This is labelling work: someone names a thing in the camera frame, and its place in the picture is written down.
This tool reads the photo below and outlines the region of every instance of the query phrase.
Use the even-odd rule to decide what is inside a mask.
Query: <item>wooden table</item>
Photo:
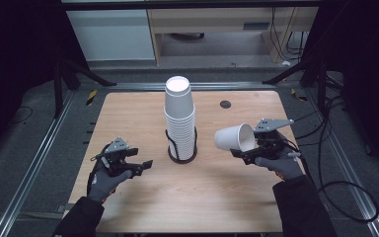
[[[139,148],[129,163],[153,160],[153,167],[120,184],[104,204],[98,232],[115,233],[248,233],[281,232],[271,187],[274,172],[246,166],[214,145],[216,130],[262,118],[287,119],[276,92],[192,92],[196,107],[198,153],[188,164],[168,156],[164,92],[111,93],[101,110],[69,202],[84,196],[90,159],[116,137]],[[231,102],[222,109],[220,102]],[[289,126],[279,129],[294,141]]]

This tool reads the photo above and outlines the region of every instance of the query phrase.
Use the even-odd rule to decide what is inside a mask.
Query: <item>stack of paper cups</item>
[[[165,117],[171,159],[190,162],[196,155],[196,130],[195,105],[187,78],[175,76],[166,82]]]

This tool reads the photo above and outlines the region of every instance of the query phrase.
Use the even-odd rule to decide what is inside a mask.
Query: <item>black horizontal bar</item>
[[[271,7],[320,7],[345,0],[177,0],[138,2],[86,2],[43,4],[44,8],[65,11],[139,10],[139,9],[198,9],[198,8],[271,8]]]

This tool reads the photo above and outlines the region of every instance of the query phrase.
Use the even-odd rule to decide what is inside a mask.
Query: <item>black sleeve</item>
[[[54,236],[96,236],[104,207],[91,199],[81,197],[57,225]]]
[[[337,236],[318,192],[306,176],[273,187],[285,237]]]

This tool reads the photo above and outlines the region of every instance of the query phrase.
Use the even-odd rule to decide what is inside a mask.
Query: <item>person's hand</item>
[[[94,176],[88,198],[100,203],[104,203],[107,198],[115,193],[115,188],[132,176],[132,172],[127,170],[116,177],[110,177],[106,170],[101,167]]]
[[[286,140],[285,136],[280,134],[283,140]],[[297,158],[289,153],[295,153],[289,147],[285,147],[281,152],[278,159],[269,160],[263,157],[255,159],[255,164],[261,167],[267,167],[270,171],[274,171],[275,174],[284,181],[288,181],[303,175],[300,165],[297,162]]]

